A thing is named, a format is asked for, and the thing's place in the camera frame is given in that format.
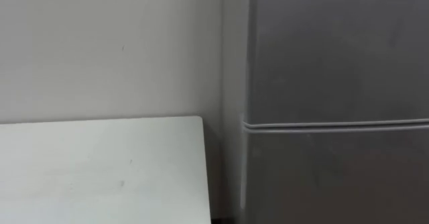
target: dark floor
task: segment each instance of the dark floor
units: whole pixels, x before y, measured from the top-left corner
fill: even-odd
[[[233,224],[232,219],[212,219],[212,224]]]

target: gray refrigerator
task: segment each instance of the gray refrigerator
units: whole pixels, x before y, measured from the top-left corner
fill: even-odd
[[[429,0],[249,0],[238,222],[429,223]]]

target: white wall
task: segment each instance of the white wall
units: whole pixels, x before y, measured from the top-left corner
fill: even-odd
[[[196,114],[216,136],[220,77],[221,0],[0,0],[0,123]]]

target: freezer door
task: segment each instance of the freezer door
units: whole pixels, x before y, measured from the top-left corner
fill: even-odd
[[[429,119],[429,0],[251,0],[249,127]]]
[[[429,130],[248,138],[241,223],[429,223]]]

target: table top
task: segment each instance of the table top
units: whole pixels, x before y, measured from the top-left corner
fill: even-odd
[[[0,125],[0,223],[209,224],[201,118]]]

